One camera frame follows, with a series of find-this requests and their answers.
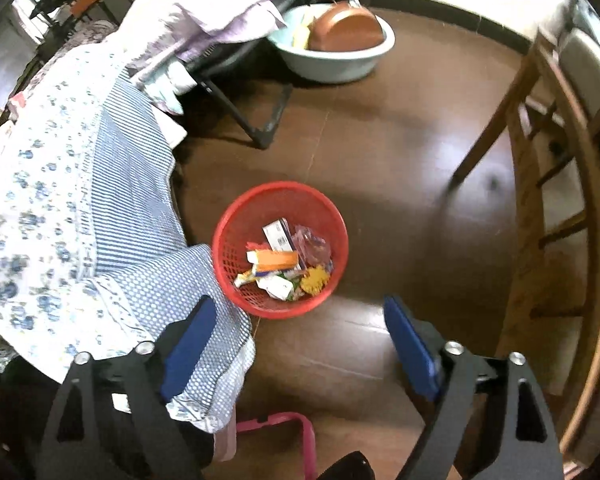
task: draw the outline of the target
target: light blue plastic basin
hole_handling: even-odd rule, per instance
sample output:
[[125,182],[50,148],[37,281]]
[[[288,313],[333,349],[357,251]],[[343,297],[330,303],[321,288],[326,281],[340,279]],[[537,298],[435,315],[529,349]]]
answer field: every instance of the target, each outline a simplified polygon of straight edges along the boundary
[[[314,4],[312,9],[324,12],[332,4]],[[291,46],[293,33],[302,21],[309,6],[295,7],[284,14],[288,25],[269,34],[269,41],[276,46],[286,65],[299,76],[320,83],[346,83],[369,74],[378,60],[389,52],[395,43],[395,35],[382,18],[378,22],[384,33],[384,41],[373,48],[353,52],[319,52]]]

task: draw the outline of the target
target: black baseboard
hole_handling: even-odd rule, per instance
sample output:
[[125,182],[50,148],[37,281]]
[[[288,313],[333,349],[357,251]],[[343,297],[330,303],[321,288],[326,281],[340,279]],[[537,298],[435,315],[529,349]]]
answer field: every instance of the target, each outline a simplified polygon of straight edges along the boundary
[[426,18],[458,25],[508,46],[520,54],[526,54],[531,46],[531,40],[504,25],[474,12],[434,0],[371,0],[371,7],[401,10],[417,16],[425,16]]

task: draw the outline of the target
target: red plastic basket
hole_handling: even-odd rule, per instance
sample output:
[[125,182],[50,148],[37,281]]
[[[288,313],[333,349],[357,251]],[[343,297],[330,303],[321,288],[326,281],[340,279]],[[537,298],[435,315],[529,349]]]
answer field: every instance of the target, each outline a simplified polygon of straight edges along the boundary
[[[279,301],[255,283],[237,288],[234,279],[251,267],[247,242],[263,243],[262,228],[286,218],[292,233],[296,225],[309,227],[331,245],[333,273],[317,296],[298,301]],[[349,237],[342,216],[321,192],[299,182],[270,182],[240,195],[224,212],[212,243],[214,272],[226,296],[255,316],[285,319],[300,316],[317,307],[335,290],[349,257]]]

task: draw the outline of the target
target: yellow wrapper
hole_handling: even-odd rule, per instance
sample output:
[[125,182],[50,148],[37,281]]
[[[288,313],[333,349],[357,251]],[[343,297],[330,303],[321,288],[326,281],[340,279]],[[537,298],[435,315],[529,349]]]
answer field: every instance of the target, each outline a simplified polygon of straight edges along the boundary
[[311,269],[307,269],[306,276],[300,280],[300,288],[307,294],[316,296],[329,283],[330,277],[331,275],[323,266],[312,267]]
[[246,272],[241,272],[240,274],[238,274],[235,277],[234,285],[236,287],[240,288],[241,286],[243,286],[247,283],[253,283],[255,281],[256,281],[256,277],[253,274],[253,272],[251,271],[251,269],[249,269]]

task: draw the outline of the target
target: candy wrapper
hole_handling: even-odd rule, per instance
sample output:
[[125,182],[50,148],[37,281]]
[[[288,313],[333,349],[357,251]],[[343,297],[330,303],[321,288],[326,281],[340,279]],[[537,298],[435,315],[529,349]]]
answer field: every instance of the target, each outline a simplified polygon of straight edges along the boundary
[[238,274],[234,285],[255,282],[281,301],[320,294],[333,272],[329,243],[304,226],[296,226],[292,236],[285,218],[262,230],[268,243],[247,242],[247,261],[253,267]]
[[296,226],[292,242],[307,267],[322,266],[327,269],[331,261],[331,246],[322,238],[314,235],[308,227]]
[[300,288],[307,294],[317,296],[324,286],[329,283],[331,275],[323,266],[313,267],[307,270],[306,276],[300,280]]

